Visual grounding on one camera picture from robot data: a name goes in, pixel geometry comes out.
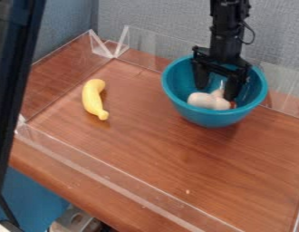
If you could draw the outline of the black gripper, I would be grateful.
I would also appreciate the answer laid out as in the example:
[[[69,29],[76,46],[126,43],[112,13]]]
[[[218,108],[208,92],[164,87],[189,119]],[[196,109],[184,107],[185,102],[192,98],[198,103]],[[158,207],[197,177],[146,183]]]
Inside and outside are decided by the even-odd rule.
[[[204,89],[209,73],[226,76],[224,98],[232,102],[240,94],[250,65],[240,57],[244,41],[245,19],[249,17],[249,0],[210,0],[210,44],[209,48],[192,48],[194,83]]]

